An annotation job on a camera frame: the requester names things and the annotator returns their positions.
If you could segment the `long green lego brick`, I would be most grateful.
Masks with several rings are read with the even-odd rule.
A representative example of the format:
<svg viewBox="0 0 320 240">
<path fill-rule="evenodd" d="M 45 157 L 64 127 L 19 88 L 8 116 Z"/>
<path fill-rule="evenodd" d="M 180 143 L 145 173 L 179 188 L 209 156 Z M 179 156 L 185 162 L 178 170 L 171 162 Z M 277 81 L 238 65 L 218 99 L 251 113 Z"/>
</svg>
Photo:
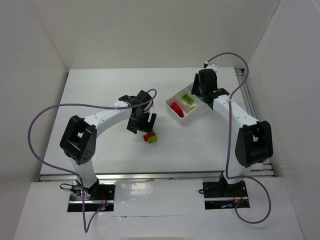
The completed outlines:
<svg viewBox="0 0 320 240">
<path fill-rule="evenodd" d="M 185 101 L 188 105 L 194 104 L 194 99 L 191 96 L 189 96 L 188 94 L 183 95 L 182 100 Z"/>
</svg>

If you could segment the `green red curved lego stack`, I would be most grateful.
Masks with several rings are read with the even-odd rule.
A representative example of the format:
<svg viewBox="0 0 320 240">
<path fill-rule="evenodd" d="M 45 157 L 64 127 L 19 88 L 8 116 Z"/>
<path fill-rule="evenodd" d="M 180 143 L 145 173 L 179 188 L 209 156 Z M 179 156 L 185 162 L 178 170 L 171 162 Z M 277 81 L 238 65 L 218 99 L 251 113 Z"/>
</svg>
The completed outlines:
<svg viewBox="0 0 320 240">
<path fill-rule="evenodd" d="M 156 135 L 155 131 L 153 130 L 153 131 L 151 132 L 151 134 L 146 133 L 146 134 L 143 136 L 143 140 L 144 140 L 145 142 L 148 142 L 149 144 L 152 144 L 152 143 L 157 142 L 157 141 L 158 141 L 158 138 L 157 138 L 157 135 Z"/>
</svg>

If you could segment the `long red lego brick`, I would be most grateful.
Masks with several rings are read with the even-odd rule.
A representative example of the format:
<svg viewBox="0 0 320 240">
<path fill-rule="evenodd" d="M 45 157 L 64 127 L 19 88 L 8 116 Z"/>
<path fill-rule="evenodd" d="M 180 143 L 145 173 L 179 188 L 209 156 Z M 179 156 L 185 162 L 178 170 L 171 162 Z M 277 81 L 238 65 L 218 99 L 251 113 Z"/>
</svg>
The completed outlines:
<svg viewBox="0 0 320 240">
<path fill-rule="evenodd" d="M 173 102 L 170 106 L 170 108 L 180 117 L 183 118 L 184 117 L 184 112 L 181 109 L 181 107 L 176 103 Z"/>
</svg>

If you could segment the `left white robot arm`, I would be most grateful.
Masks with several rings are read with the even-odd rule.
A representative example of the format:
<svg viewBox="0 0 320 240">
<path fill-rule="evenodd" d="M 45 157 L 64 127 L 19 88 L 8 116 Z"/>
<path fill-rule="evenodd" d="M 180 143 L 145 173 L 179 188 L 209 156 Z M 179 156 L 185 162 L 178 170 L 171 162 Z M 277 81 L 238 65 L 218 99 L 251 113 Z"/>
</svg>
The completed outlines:
<svg viewBox="0 0 320 240">
<path fill-rule="evenodd" d="M 92 163 L 97 138 L 122 121 L 128 121 L 126 129 L 134 134 L 152 135 L 157 117 L 150 113 L 152 106 L 149 92 L 141 90 L 136 96 L 120 97 L 110 109 L 86 117 L 74 115 L 69 119 L 59 146 L 72 163 L 76 182 L 87 196 L 92 198 L 100 185 Z"/>
</svg>

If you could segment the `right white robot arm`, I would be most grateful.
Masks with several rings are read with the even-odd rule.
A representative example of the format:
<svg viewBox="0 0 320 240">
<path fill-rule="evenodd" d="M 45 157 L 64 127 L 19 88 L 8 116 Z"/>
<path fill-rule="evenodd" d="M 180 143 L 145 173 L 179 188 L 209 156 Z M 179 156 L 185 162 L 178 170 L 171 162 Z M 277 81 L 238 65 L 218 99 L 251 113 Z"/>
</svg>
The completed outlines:
<svg viewBox="0 0 320 240">
<path fill-rule="evenodd" d="M 218 88 L 218 77 L 213 69 L 201 69 L 195 74 L 191 93 L 202 98 L 228 122 L 226 167 L 218 184 L 220 191 L 231 191 L 241 184 L 255 164 L 273 155 L 271 125 L 249 115 L 224 88 Z"/>
</svg>

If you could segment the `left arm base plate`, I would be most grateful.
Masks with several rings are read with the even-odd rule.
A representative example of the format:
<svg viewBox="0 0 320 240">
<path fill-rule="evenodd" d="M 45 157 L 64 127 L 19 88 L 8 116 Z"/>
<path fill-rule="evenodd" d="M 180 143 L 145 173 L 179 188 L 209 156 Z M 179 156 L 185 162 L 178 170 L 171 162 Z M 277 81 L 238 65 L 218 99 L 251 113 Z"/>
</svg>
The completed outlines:
<svg viewBox="0 0 320 240">
<path fill-rule="evenodd" d="M 77 184 L 62 183 L 59 188 L 70 193 L 68 200 L 68 213 L 82 212 L 82 201 L 84 200 L 85 212 L 95 212 L 100 208 L 100 212 L 113 212 L 116 185 L 100 184 L 97 191 L 92 195 L 82 194 L 81 188 Z"/>
</svg>

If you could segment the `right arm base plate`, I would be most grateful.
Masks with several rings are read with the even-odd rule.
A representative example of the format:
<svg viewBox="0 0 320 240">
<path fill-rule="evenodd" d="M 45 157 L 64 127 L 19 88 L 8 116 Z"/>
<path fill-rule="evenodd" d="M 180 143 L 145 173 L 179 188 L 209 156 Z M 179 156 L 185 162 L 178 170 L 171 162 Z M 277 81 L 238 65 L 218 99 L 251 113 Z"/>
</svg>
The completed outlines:
<svg viewBox="0 0 320 240">
<path fill-rule="evenodd" d="M 244 181 L 235 187 L 224 189 L 218 182 L 203 182 L 198 193 L 204 197 L 205 210 L 250 208 L 247 187 Z"/>
</svg>

